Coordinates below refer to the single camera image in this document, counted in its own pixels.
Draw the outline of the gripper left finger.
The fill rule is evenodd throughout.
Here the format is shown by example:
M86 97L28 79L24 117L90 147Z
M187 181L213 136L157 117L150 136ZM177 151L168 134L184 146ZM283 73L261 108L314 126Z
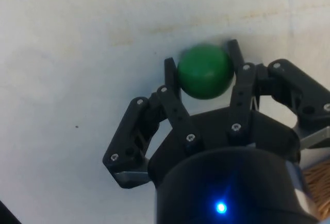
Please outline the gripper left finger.
M202 151L202 136L180 96L178 69L172 58L164 61L165 84L149 98L136 97L127 107L106 150L103 163L121 188L150 181L158 186L181 161ZM148 159L145 155L162 121L172 130Z

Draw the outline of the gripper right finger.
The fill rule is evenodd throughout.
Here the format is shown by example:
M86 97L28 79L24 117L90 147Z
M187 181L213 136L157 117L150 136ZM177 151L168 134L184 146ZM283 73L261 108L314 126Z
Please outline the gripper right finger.
M237 40L227 48L236 75L228 110L232 144L329 147L329 90L286 59L268 66L246 63ZM271 96L293 112L296 128L260 113L261 96Z

